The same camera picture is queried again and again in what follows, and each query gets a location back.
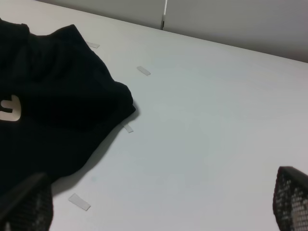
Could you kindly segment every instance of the black hoodie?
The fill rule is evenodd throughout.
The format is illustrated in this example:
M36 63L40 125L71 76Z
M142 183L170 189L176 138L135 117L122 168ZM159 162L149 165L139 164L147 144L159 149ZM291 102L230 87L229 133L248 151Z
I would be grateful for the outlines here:
M33 174L80 169L135 111L74 25L48 36L0 19L0 195Z

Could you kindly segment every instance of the white logo print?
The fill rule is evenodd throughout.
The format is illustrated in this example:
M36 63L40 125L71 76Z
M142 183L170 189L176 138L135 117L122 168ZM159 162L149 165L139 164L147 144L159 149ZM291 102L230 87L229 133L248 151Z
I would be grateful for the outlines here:
M12 95L12 100L2 100L1 106L4 108L12 109L10 112L0 111L0 120L5 121L17 121L21 116L21 104L19 98L16 95Z

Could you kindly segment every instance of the white desk surface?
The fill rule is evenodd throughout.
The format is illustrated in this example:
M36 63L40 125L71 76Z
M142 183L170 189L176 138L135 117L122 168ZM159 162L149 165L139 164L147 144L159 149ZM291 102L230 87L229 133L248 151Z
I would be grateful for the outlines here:
M31 0L0 0L0 17L75 24L138 106L133 133L54 184L52 231L278 230L278 167L308 173L308 64Z

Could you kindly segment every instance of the gray wall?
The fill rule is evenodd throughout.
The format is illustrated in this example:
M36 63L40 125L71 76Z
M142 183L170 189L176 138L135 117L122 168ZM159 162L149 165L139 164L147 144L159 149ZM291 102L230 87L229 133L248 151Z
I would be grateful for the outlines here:
M164 30L308 62L307 0L168 0Z
M160 29L165 0L40 0Z

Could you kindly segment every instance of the white tape strip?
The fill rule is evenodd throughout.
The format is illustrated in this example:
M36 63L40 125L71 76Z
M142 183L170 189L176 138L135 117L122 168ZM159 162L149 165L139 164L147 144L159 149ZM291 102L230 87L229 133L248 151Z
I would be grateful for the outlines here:
M142 73L144 73L146 76L149 76L151 74L148 70L146 70L142 66L138 66L137 69L141 71Z
M74 193L69 199L70 202L77 205L79 208L82 208L83 210L88 210L91 206L82 200L76 193Z
M128 124L122 124L122 123L121 123L121 125L126 129L126 131L127 131L128 133L131 133L131 132L134 131L134 130L130 127L130 125L128 125Z
M89 47L93 47L93 48L99 48L99 44L95 44L95 43L91 43L91 42L86 42L87 43L87 45L89 46Z
M9 222L6 222L4 231L11 231L11 226L10 226Z

